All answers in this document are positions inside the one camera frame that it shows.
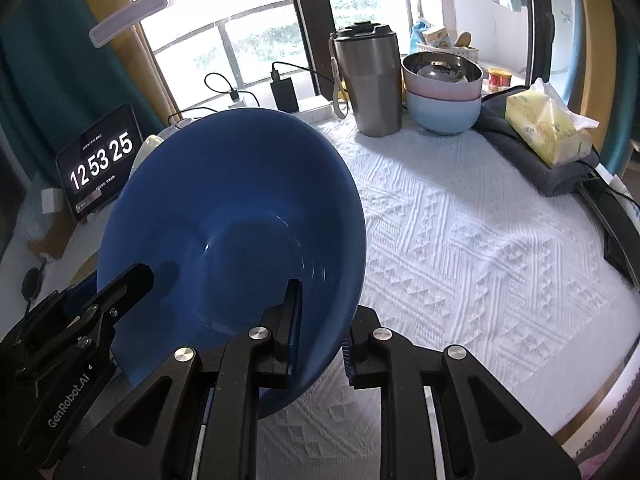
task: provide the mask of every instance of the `blue bowl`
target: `blue bowl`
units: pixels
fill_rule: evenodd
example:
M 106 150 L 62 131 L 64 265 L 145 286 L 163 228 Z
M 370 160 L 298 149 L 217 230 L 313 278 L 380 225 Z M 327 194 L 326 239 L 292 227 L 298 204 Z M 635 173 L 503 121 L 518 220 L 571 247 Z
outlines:
M 441 101 L 404 93 L 406 109 L 423 128 L 442 136 L 451 136 L 471 128 L 480 116 L 482 98 L 473 101 Z
M 275 110 L 228 110 L 184 127 L 133 174 L 98 256 L 101 290 L 134 262 L 152 291 L 116 325 L 112 349 L 132 386 L 176 348 L 222 346 L 303 286 L 296 375 L 265 390 L 260 414 L 320 376 L 360 299 L 366 232 L 358 190 L 331 143 Z

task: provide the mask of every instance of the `gray cloth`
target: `gray cloth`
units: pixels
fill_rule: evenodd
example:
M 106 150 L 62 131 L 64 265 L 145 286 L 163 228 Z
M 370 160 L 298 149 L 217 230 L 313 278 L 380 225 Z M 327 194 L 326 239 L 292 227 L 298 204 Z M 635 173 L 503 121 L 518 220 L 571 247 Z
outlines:
M 506 92 L 493 94 L 482 101 L 480 116 L 474 130 L 482 134 L 520 173 L 545 196 L 571 193 L 575 186 L 591 172 L 580 162 L 570 162 L 558 168 L 548 167 L 522 140 L 516 130 L 504 119 L 509 95 L 522 92 L 526 87 L 515 87 Z M 590 166 L 599 163 L 595 150 L 583 161 Z

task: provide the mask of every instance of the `yellow curtain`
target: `yellow curtain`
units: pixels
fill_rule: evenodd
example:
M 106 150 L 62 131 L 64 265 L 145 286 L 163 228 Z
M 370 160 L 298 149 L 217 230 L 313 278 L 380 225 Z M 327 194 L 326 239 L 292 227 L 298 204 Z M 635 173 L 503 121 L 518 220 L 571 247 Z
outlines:
M 611 0 L 582 0 L 586 30 L 586 63 L 580 114 L 600 121 L 591 130 L 593 145 L 602 148 L 616 87 L 616 24 Z
M 131 3 L 131 0 L 86 0 L 95 19 L 101 22 L 116 10 Z M 155 112 L 166 122 L 166 118 L 177 111 L 175 101 L 168 89 L 146 40 L 142 26 L 125 30 L 111 40 L 120 62 L 145 95 Z

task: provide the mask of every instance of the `metal screw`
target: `metal screw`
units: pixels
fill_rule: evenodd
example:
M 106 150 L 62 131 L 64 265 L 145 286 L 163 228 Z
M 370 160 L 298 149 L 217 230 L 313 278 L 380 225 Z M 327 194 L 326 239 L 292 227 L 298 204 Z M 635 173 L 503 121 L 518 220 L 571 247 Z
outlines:
M 269 329 L 263 326 L 254 326 L 251 330 L 249 330 L 249 337 L 251 339 L 264 339 L 269 335 Z
M 84 348 L 91 343 L 91 338 L 83 336 L 78 340 L 78 348 Z
M 194 355 L 195 355 L 195 352 L 193 351 L 193 349 L 189 348 L 188 346 L 183 346 L 182 348 L 178 348 L 174 352 L 175 360 L 180 361 L 181 363 L 191 361 Z
M 377 328 L 373 331 L 373 337 L 375 337 L 378 341 L 387 341 L 391 339 L 391 336 L 394 333 L 391 332 L 388 328 Z
M 453 345 L 449 347 L 447 354 L 449 354 L 449 357 L 452 359 L 460 361 L 460 359 L 464 359 L 466 357 L 466 350 L 460 345 Z

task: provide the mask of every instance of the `white basket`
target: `white basket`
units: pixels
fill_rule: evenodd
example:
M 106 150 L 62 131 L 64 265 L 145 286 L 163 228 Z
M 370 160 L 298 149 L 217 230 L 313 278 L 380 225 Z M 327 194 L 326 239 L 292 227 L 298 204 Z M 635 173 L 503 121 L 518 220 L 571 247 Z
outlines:
M 418 43 L 418 52 L 447 52 L 456 56 L 464 57 L 473 63 L 478 63 L 478 49 L 472 46 L 452 46 L 451 48 L 440 48 L 437 46 L 429 46 L 424 43 Z

